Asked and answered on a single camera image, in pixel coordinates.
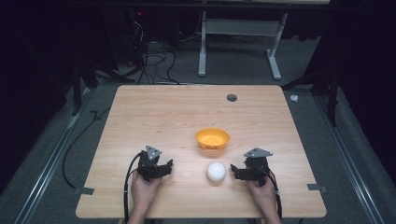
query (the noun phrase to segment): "metal rail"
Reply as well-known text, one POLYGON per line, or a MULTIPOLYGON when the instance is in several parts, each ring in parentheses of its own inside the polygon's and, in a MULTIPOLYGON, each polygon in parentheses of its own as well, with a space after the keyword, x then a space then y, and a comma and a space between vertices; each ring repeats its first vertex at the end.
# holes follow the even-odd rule
POLYGON ((67 124, 64 132, 62 133, 58 144, 56 145, 55 149, 53 150, 51 156, 49 157, 49 161, 47 162, 43 172, 38 177, 37 181, 35 182, 35 186, 33 187, 32 192, 29 195, 29 198, 26 200, 22 210, 17 216, 15 220, 15 224, 22 224, 22 223, 29 223, 30 219, 35 212, 38 204, 41 201, 41 198, 47 189, 50 180, 52 179, 53 174, 62 160, 64 153, 66 152, 67 148, 64 146, 70 136, 70 133, 73 131, 73 128, 76 126, 76 123, 79 119, 81 111, 84 109, 85 105, 89 102, 93 94, 93 91, 90 91, 88 88, 85 89, 83 95, 86 95, 84 102, 82 103, 82 107, 77 112, 75 116, 73 116, 69 123, 67 124))
POLYGON ((346 173, 349 176, 350 182, 352 183, 353 188, 358 195, 361 205, 370 220, 370 223, 384 223, 384 220, 381 214, 378 211, 378 208, 374 202, 373 197, 371 196, 370 190, 367 188, 358 168, 355 165, 352 157, 350 156, 346 145, 341 137, 341 134, 338 132, 336 127, 332 126, 332 123, 327 117, 327 108, 323 99, 319 97, 314 97, 315 103, 317 104, 318 109, 320 110, 323 118, 326 120, 326 124, 329 126, 329 129, 332 133, 332 137, 334 138, 337 146, 338 146, 338 153, 341 159, 341 162, 344 164, 346 169, 346 173))

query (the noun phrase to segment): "wrist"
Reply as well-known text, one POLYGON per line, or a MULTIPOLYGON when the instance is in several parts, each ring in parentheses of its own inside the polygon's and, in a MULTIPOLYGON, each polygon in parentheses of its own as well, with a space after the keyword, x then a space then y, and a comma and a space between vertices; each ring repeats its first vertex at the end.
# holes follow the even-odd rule
POLYGON ((128 224, 143 224, 146 218, 146 213, 149 210, 148 206, 136 205, 129 215, 128 224))
POLYGON ((277 211, 267 211, 264 214, 264 219, 266 224, 278 224, 281 223, 280 217, 277 214, 277 211))

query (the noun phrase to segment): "gray carpet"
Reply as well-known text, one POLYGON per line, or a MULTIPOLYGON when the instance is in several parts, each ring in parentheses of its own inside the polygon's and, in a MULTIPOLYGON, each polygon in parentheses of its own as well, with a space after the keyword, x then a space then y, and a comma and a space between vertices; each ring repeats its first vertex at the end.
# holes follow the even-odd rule
MULTIPOLYGON (((165 47, 161 44, 151 46, 150 50, 168 51, 176 53, 175 65, 170 71, 170 77, 180 83, 196 84, 244 84, 244 85, 283 85, 300 77, 309 62, 317 40, 299 42, 297 39, 282 40, 276 59, 282 75, 280 81, 271 77, 268 62, 263 58, 265 46, 270 45, 270 39, 249 41, 248 38, 237 36, 238 41, 232 41, 223 48, 221 39, 209 40, 206 77, 198 77, 199 47, 190 41, 178 48, 165 47)), ((166 54, 163 63, 157 65, 165 54, 150 54, 147 73, 142 76, 141 84, 171 83, 167 80, 166 71, 173 61, 172 53, 166 54)), ((120 66, 120 70, 127 71, 128 67, 120 66)), ((76 127, 71 133, 66 147, 75 140, 91 123, 92 111, 105 111, 113 101, 120 83, 100 80, 100 85, 92 90, 92 98, 82 111, 76 127)), ((290 106, 297 130, 301 136, 304 149, 312 166, 318 183, 325 186, 328 192, 322 194, 327 208, 327 215, 323 218, 305 219, 304 223, 370 223, 369 218, 361 206, 361 201, 351 184, 346 169, 342 163, 339 150, 332 137, 331 129, 318 109, 317 100, 309 91, 309 86, 299 86, 297 89, 285 91, 285 97, 290 106), (291 94, 299 95, 299 101, 290 100, 291 94)), ((71 119, 73 111, 72 95, 64 108, 48 123, 46 130, 36 142, 31 153, 21 165, 0 199, 0 223, 14 223, 26 199, 29 197, 35 182, 44 169, 52 150, 55 148, 62 131, 71 119)), ((336 120, 337 130, 343 136, 345 145, 356 162, 368 189, 384 218, 384 223, 395 223, 396 212, 392 206, 396 200, 396 190, 378 158, 370 148, 370 144, 361 131, 359 123, 350 111, 347 100, 342 91, 338 96, 336 120)), ((89 172, 92 158, 106 123, 106 115, 97 120, 71 147, 65 170, 70 181, 82 187, 89 172)), ((31 223, 112 223, 116 219, 80 219, 76 217, 78 196, 65 184, 62 176, 62 165, 57 169, 44 195, 38 204, 31 223)), ((297 218, 284 218, 284 223, 298 223, 297 218)))

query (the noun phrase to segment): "dark background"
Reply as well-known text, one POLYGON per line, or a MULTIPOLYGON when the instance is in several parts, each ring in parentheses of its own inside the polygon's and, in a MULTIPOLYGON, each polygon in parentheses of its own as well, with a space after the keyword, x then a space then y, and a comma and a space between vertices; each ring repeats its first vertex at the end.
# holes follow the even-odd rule
MULTIPOLYGON (((117 63, 134 57, 122 49, 134 46, 124 38, 128 29, 124 18, 115 16, 120 14, 111 10, 60 7, 52 1, 1 4, 3 191, 49 119, 65 103, 64 93, 72 82, 75 63, 89 57, 117 69, 117 63)), ((327 65, 331 59, 337 60, 342 68, 337 70, 339 84, 395 182, 396 111, 392 103, 396 97, 393 41, 396 7, 391 1, 332 1, 331 5, 360 10, 290 13, 282 37, 298 35, 304 41, 322 36, 306 73, 327 65)), ((140 19, 150 35, 177 45, 178 31, 192 34, 198 15, 198 12, 149 10, 140 19)), ((215 16, 262 19, 277 15, 217 13, 215 16)))

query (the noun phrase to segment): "white desk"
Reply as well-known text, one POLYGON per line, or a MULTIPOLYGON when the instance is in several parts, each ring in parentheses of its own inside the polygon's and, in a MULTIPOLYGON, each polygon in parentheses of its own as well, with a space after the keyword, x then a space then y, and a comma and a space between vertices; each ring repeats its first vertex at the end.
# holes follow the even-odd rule
MULTIPOLYGON (((221 2, 246 2, 249 3, 275 3, 275 4, 309 4, 324 5, 329 4, 330 0, 226 0, 221 2)), ((282 36, 286 24, 287 13, 283 13, 279 21, 242 21, 227 19, 209 19, 206 12, 202 15, 202 35, 201 50, 199 56, 198 76, 206 75, 206 35, 224 34, 224 35, 264 35, 274 38, 271 49, 266 50, 266 56, 271 66, 271 71, 275 80, 280 80, 281 75, 276 63, 276 49, 282 36)))

